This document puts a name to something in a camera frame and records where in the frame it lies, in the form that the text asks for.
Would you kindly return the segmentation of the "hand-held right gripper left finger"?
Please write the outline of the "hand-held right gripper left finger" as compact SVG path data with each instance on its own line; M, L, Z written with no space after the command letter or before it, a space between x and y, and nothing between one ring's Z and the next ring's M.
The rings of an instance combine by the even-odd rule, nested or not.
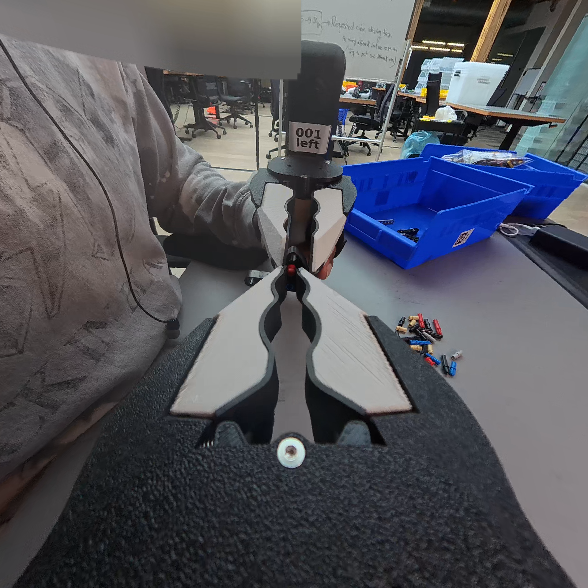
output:
M276 268L219 312L179 388L171 415L273 415L279 384L272 342L282 326L285 278L285 268Z

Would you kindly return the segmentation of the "white storage box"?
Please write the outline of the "white storage box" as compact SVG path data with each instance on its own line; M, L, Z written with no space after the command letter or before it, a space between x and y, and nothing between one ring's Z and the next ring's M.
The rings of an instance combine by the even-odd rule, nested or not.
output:
M446 102L487 106L510 66L501 63L460 62L455 64Z

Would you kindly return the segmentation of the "grey desk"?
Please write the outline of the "grey desk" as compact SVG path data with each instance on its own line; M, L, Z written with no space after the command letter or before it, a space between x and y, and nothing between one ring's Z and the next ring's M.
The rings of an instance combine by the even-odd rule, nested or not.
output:
M188 586L587 587L587 309L501 236L404 272L351 240L327 281L370 311L421 308L454 378L411 354L415 412L385 445L311 443L296 469L236 455L195 474L206 554Z

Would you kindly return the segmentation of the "blue bin with marker label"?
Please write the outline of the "blue bin with marker label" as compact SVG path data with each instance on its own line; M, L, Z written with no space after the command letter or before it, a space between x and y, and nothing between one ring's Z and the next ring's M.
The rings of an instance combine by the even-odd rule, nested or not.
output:
M343 174L357 189L346 231L403 269L488 239L531 189L435 157L346 165ZM417 243L396 232L410 228Z

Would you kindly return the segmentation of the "person's grey patterned hoodie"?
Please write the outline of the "person's grey patterned hoodie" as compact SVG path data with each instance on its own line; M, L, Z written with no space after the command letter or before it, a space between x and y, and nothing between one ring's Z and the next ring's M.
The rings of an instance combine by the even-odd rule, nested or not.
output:
M181 307L150 219L177 138L136 65L1 36L1 486L133 388Z

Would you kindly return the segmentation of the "whiteboard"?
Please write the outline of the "whiteboard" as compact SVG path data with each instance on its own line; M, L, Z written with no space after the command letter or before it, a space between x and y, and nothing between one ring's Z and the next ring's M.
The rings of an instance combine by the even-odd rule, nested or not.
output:
M347 79L395 81L415 1L302 1L301 38L335 43Z

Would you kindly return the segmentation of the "blue plastic bin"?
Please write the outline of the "blue plastic bin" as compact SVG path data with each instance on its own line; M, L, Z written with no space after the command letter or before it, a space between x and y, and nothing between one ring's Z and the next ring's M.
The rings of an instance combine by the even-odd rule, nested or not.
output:
M439 156L454 153L461 149L502 151L470 146L461 148L454 145L429 144L424 148L421 158L440 158ZM474 167L481 168L483 171L531 186L522 201L511 212L513 217L546 219L575 189L587 181L586 173L562 166L531 153L523 156L531 158L531 163L513 169L474 165Z

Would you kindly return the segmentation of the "pile of small toy pins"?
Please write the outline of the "pile of small toy pins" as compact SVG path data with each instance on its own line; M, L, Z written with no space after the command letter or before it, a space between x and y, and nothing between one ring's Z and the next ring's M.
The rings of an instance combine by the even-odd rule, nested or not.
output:
M394 332L422 362L448 378L454 378L464 356L461 348L450 349L437 319L428 319L422 313L401 316Z

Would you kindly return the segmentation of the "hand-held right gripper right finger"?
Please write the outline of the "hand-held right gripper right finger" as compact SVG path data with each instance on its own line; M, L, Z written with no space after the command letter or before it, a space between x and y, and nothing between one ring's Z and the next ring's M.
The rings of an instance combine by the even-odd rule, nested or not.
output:
M362 416L411 411L367 314L306 269L297 277L311 383Z

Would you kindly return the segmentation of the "small black toy connector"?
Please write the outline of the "small black toy connector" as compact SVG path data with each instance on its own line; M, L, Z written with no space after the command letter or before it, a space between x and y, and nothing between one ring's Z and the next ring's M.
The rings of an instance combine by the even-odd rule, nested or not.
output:
M298 291L299 270L307 269L307 259L302 249L298 246L290 246L285 256L286 291Z

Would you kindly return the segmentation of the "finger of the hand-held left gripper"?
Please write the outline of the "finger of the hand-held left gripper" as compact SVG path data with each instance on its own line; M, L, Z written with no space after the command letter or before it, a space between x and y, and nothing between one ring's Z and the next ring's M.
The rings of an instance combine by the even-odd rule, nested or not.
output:
M317 274L330 258L346 223L343 192L340 189L320 189L313 194L317 211L312 217L310 271Z
M257 222L262 244L274 266L282 266L285 258L289 213L287 204L293 197L290 187L267 183L261 205L257 208Z

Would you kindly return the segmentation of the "wooden background table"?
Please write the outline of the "wooden background table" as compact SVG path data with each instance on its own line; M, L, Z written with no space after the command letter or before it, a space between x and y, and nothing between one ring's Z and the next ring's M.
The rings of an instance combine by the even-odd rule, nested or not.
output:
M511 126L510 131L504 137L499 149L509 151L519 131L523 127L537 127L548 125L550 128L564 124L566 119L553 115L537 114L519 109L507 109L504 107L489 107L487 105L462 105L457 102L445 101L445 104L455 111L466 112L466 124L479 126L481 120L486 117L495 118Z

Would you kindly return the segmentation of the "stack of clear storage boxes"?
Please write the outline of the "stack of clear storage boxes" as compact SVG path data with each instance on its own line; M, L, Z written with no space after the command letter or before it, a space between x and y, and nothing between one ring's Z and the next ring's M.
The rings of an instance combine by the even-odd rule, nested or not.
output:
M421 93L422 89L427 85L430 74L440 74L440 88L441 90L448 90L454 69L463 61L463 57L456 58L448 56L425 59L422 63L421 71L417 78L417 84L414 88L414 91L416 93Z

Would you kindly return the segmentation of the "clear bag of toy parts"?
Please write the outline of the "clear bag of toy parts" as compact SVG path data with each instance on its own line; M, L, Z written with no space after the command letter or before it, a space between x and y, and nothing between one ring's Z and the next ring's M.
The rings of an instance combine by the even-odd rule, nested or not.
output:
M518 156L507 151L474 151L472 149L461 149L454 153L439 156L443 160L456 164L488 166L496 168L518 168L531 163L531 158Z

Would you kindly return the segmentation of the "black office chair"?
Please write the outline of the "black office chair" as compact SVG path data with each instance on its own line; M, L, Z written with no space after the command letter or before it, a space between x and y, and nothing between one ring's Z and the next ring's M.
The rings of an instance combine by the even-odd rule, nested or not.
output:
M351 144L358 143L361 148L366 148L368 156L371 155L371 144L366 141L368 138L366 132L376 131L376 139L379 137L390 108L393 91L394 84L391 84L385 93L376 90L377 99L379 100L376 105L367 107L365 114L353 114L350 117L352 123L350 136L356 136L361 131L361 134L358 135L359 140L352 141Z
M189 99L192 106L195 121L193 123L187 123L183 127L185 129L185 135L195 138L198 130L203 130L204 132L211 130L216 135L217 139L220 139L221 135L219 129L222 131L223 135L226 134L226 130L220 123L215 124L209 122L205 113L209 107L213 107L217 110L217 107L222 102L217 78L204 75L189 75L187 78L189 84L189 94L187 99Z
M246 126L251 128L254 124L246 119L242 112L251 106L254 92L252 83L248 79L226 77L222 79L221 102L228 107L226 116L221 116L218 120L219 125L223 123L230 125L232 122L233 129L237 128L237 121L243 121Z

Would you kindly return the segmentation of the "black power adapter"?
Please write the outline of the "black power adapter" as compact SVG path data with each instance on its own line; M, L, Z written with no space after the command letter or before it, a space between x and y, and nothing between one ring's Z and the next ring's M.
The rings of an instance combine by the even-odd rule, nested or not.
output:
M587 264L587 236L564 226L549 225L538 229L530 244L577 265Z

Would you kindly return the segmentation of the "teal plastic bag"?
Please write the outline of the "teal plastic bag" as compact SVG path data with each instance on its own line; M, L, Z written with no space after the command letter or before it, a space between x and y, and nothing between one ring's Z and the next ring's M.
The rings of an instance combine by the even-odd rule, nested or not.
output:
M439 145L439 136L435 132L420 130L411 133L404 141L401 148L400 159L418 158L424 148L429 145Z

